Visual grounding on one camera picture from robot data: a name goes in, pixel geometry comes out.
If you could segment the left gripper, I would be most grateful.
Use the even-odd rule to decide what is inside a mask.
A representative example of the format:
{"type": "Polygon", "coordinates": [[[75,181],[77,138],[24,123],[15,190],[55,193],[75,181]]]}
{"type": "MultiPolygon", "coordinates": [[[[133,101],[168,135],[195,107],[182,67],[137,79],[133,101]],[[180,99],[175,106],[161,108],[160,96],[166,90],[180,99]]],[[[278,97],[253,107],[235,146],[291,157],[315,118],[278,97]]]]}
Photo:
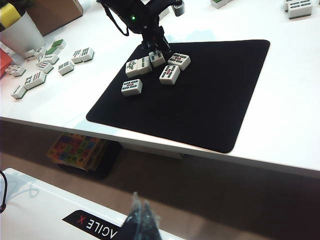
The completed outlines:
{"type": "Polygon", "coordinates": [[[157,49],[170,53],[171,47],[164,37],[164,29],[157,22],[147,22],[141,24],[141,35],[142,35],[142,48],[148,52],[153,51],[153,41],[157,40],[157,49]]]}

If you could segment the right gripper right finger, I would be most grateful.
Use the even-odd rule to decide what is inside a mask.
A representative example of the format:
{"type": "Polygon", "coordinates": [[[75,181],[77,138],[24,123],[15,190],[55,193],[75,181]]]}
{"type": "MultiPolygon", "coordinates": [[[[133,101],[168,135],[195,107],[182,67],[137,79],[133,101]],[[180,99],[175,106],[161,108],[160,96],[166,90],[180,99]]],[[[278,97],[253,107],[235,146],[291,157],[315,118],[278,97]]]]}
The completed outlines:
{"type": "Polygon", "coordinates": [[[142,239],[143,240],[161,240],[161,235],[156,222],[156,216],[153,213],[147,200],[144,201],[142,214],[142,239]]]}

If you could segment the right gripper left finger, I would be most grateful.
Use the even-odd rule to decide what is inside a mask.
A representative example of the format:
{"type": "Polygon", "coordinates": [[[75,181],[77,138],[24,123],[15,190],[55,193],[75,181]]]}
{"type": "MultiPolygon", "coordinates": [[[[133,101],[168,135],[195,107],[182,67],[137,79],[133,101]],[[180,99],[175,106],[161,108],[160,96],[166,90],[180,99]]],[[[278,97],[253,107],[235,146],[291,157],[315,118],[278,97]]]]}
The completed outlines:
{"type": "Polygon", "coordinates": [[[141,240],[142,239],[142,217],[143,207],[138,193],[132,195],[132,206],[130,213],[119,229],[120,240],[141,240]]]}

